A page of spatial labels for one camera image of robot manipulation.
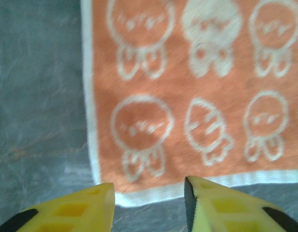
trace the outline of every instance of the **orange towel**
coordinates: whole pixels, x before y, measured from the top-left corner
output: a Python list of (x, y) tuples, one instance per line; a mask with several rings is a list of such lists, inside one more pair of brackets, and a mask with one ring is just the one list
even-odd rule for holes
[(298, 182), (298, 0), (82, 0), (92, 172), (117, 204)]

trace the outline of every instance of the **cartoon character pattern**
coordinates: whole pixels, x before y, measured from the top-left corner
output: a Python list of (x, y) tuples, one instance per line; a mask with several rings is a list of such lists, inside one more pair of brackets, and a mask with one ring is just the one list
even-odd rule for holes
[(256, 161), (261, 152), (270, 161), (279, 159), (284, 152), (281, 133), (287, 124), (286, 99), (274, 90), (260, 91), (249, 103), (243, 120), (248, 137), (244, 152), (247, 161)]
[[(222, 113), (202, 98), (194, 98), (191, 101), (184, 129), (190, 145), (202, 153), (202, 160), (206, 166), (223, 161), (234, 146), (234, 139), (226, 133), (226, 122)], [(217, 155), (215, 150), (219, 146), (223, 147), (221, 154)]]
[(292, 65), (291, 46), (298, 39), (298, 4), (293, 0), (260, 0), (250, 16), (249, 28), (257, 75), (265, 77), (273, 70), (276, 77), (285, 76)]
[(200, 78), (213, 63), (223, 77), (233, 67), (232, 43), (237, 38), (243, 19), (231, 0), (188, 0), (181, 18), (184, 36), (191, 42), (189, 65)]
[[(164, 174), (162, 143), (169, 136), (174, 121), (168, 106), (151, 95), (132, 95), (113, 110), (111, 132), (115, 143), (124, 150), (122, 166), (130, 182), (136, 181), (145, 168), (154, 177)], [(159, 167), (153, 167), (151, 160), (159, 161)], [(133, 173), (129, 166), (137, 162), (139, 166)]]
[[(107, 6), (107, 27), (119, 46), (118, 72), (125, 81), (131, 80), (140, 69), (150, 79), (157, 79), (166, 67), (164, 42), (175, 26), (174, 5), (171, 1), (140, 0), (135, 2), (139, 11), (131, 11), (128, 5), (124, 0), (109, 0)], [(149, 64), (155, 60), (159, 60), (159, 68), (152, 69)], [(126, 69), (126, 63), (132, 63), (133, 67)]]

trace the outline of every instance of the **terry cloth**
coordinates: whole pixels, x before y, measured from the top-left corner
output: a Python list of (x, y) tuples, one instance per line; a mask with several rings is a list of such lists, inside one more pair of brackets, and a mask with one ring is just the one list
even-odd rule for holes
[(116, 203), (298, 182), (298, 0), (82, 0), (95, 182)]

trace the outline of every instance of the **cartoon face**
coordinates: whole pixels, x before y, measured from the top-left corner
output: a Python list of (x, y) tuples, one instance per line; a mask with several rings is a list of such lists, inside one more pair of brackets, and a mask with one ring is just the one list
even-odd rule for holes
[(175, 23), (172, 3), (164, 0), (109, 0), (107, 23), (120, 44), (134, 47), (165, 42)]
[(245, 128), (253, 137), (271, 137), (281, 133), (287, 124), (287, 103), (276, 92), (261, 92), (249, 104)]
[(148, 96), (133, 96), (113, 111), (111, 130), (124, 150), (143, 151), (160, 145), (169, 135), (173, 117), (163, 102)]
[(290, 0), (259, 3), (251, 16), (253, 39), (269, 48), (290, 47), (298, 36), (298, 6)]
[(194, 148), (211, 151), (223, 139), (225, 121), (212, 104), (196, 98), (189, 106), (185, 130)]
[(190, 41), (230, 44), (237, 37), (242, 18), (229, 0), (189, 0), (182, 16)]

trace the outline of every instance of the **gray surface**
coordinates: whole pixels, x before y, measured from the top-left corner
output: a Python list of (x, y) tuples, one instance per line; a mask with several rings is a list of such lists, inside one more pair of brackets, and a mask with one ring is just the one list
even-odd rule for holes
[[(0, 0), (0, 224), (91, 186), (79, 0)], [(298, 220), (298, 184), (240, 190)], [(186, 231), (183, 199), (117, 208), (115, 232)]]

